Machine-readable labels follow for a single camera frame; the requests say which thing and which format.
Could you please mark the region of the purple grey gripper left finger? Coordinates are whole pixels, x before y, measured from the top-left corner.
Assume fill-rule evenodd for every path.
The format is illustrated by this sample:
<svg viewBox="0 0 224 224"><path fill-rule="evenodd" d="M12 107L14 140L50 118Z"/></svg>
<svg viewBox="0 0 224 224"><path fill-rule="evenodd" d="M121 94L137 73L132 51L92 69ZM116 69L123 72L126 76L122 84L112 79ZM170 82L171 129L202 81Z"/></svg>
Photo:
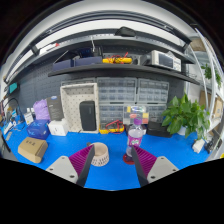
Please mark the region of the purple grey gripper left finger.
<svg viewBox="0 0 224 224"><path fill-rule="evenodd" d="M60 156L47 168L47 171L83 187L94 155L94 146L87 146L69 157Z"/></svg>

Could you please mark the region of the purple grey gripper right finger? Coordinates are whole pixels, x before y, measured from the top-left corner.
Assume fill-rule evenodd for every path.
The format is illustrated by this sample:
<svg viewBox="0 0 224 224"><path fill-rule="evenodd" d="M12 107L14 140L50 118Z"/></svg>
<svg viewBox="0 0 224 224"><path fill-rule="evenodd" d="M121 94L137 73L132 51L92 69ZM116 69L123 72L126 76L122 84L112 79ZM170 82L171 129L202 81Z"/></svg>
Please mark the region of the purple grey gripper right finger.
<svg viewBox="0 0 224 224"><path fill-rule="evenodd" d="M156 157L138 146L133 146L131 153L141 187L178 171L165 156Z"/></svg>

